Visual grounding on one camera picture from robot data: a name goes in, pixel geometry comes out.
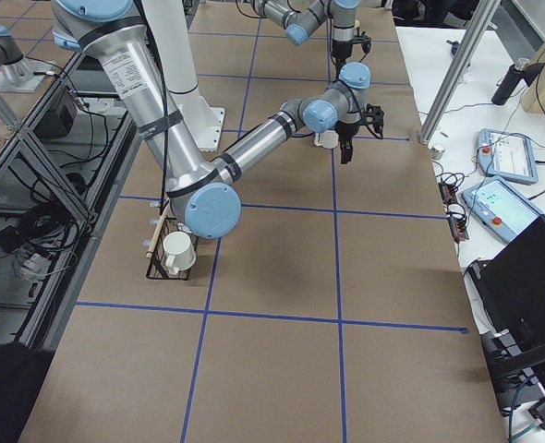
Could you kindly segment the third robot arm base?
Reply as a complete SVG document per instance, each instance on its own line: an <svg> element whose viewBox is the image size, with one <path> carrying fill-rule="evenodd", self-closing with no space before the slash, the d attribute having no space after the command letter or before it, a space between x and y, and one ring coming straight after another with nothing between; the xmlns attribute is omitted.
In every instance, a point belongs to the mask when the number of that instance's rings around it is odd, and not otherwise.
<svg viewBox="0 0 545 443"><path fill-rule="evenodd" d="M42 83L9 30L0 25L0 91L33 93Z"/></svg>

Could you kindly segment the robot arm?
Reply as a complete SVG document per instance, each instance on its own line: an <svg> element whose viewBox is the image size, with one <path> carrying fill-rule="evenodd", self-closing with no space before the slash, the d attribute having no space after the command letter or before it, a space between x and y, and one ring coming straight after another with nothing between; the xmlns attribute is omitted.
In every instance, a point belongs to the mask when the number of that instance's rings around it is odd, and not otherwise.
<svg viewBox="0 0 545 443"><path fill-rule="evenodd" d="M139 136L163 167L163 191L176 217L203 238L219 238L237 224L241 204L233 183L301 128L338 136L340 159L352 159L361 126L383 135L383 112L367 103L369 68L352 60L352 48L369 49L357 33L355 1L314 1L298 12L286 1L255 1L257 18L304 43L332 22L336 78L323 94L284 102L259 126L207 161L198 142L214 114L205 101L189 104L197 79L184 9L178 1L55 1L57 45L96 59L132 117Z"/></svg>
<svg viewBox="0 0 545 443"><path fill-rule="evenodd" d="M312 1L303 11L290 6L289 1L250 1L258 18L267 18L285 30L285 36L295 45L304 44L327 21L330 32L330 57L336 74L352 56L353 47L360 45L363 61L371 50L371 37L357 24L358 1Z"/></svg>

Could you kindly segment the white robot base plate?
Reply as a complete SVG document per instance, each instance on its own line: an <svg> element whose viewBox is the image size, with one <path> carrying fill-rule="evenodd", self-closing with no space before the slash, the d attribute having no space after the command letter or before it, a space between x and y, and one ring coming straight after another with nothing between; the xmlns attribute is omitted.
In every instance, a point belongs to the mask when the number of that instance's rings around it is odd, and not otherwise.
<svg viewBox="0 0 545 443"><path fill-rule="evenodd" d="M200 96L193 137L200 151L215 152L219 148L225 119L225 108L212 107Z"/></svg>

